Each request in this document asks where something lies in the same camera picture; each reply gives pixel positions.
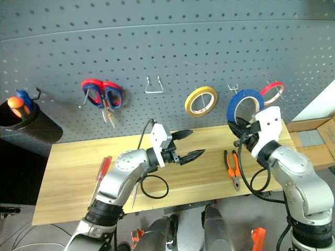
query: wooden table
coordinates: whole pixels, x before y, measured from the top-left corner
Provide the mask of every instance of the wooden table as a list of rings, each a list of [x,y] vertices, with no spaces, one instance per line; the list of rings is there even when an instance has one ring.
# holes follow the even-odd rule
[[[112,169],[119,154],[136,149],[139,138],[139,135],[134,135],[53,145],[32,224],[81,219],[86,214],[102,158],[107,155],[113,157],[110,166]],[[168,164],[160,168],[155,174],[163,177],[169,184],[168,196],[160,200],[150,199],[138,189],[134,208],[131,208],[130,196],[124,206],[125,213],[250,193],[242,179],[240,191],[235,191],[224,166],[223,151],[233,150],[233,141],[236,139],[229,127],[222,125],[195,129],[189,137],[175,141],[177,154],[180,156],[196,149],[206,149],[206,151],[198,159],[184,166]],[[295,149],[284,123],[280,143]],[[151,147],[149,135],[146,134],[142,148],[149,147]],[[260,169],[259,164],[245,149],[242,152],[242,164],[249,180]],[[254,186],[259,188],[264,184],[265,179],[266,173],[263,172],[254,181]],[[155,196],[165,193],[162,181],[148,178],[143,184],[147,192]],[[268,190],[280,188],[273,179],[268,186]]]

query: black cylindrical holder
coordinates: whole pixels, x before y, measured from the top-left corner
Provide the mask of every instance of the black cylindrical holder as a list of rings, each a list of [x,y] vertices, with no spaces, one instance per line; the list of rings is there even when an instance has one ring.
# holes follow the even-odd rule
[[[62,128],[45,115],[36,103],[33,104],[32,113],[24,120],[11,111],[7,102],[2,103],[0,127],[6,130],[7,135],[12,132],[16,136],[24,135],[31,141],[43,144],[55,143],[63,135]]]

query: orange pliers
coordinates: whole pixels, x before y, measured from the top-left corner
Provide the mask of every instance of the orange pliers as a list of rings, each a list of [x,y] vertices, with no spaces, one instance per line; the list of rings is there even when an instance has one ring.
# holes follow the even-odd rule
[[[225,150],[225,155],[224,155],[224,160],[225,160],[225,165],[226,165],[226,169],[228,171],[228,175],[232,178],[232,183],[235,187],[236,191],[240,190],[240,167],[239,167],[239,162],[238,162],[238,158],[237,158],[237,153],[235,150],[232,150],[232,156],[234,158],[234,162],[235,162],[235,170],[233,170],[230,167],[229,164],[229,158],[228,158],[228,152],[227,150]]]

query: yellow tape roll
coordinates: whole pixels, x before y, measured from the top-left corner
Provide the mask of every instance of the yellow tape roll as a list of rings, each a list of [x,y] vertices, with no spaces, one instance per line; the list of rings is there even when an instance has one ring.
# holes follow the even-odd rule
[[[199,98],[201,95],[204,94],[209,94],[211,95],[211,99],[210,102],[208,103],[208,105],[201,109],[201,110],[193,110],[192,109],[192,104],[193,102]],[[217,92],[209,86],[203,86],[200,87],[196,90],[194,90],[186,99],[185,101],[185,110],[187,112],[188,115],[193,116],[193,117],[200,117],[208,112],[210,112],[214,106],[216,105],[216,102],[218,101],[218,94]]]

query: red tape roll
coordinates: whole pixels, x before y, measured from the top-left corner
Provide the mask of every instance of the red tape roll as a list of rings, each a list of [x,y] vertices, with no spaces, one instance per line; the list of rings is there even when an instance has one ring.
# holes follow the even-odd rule
[[[285,85],[284,85],[282,82],[273,82],[273,83],[271,83],[271,84],[265,86],[265,87],[261,90],[260,94],[261,94],[262,96],[264,96],[264,95],[265,95],[266,93],[268,93],[271,89],[273,89],[273,88],[277,88],[277,87],[279,87],[279,91],[278,91],[278,93],[277,93],[276,95],[274,95],[273,98],[271,98],[271,99],[269,99],[269,100],[267,100],[267,101],[264,102],[264,104],[265,104],[266,106],[272,104],[273,102],[275,102],[277,99],[280,98],[280,96],[284,93]]]

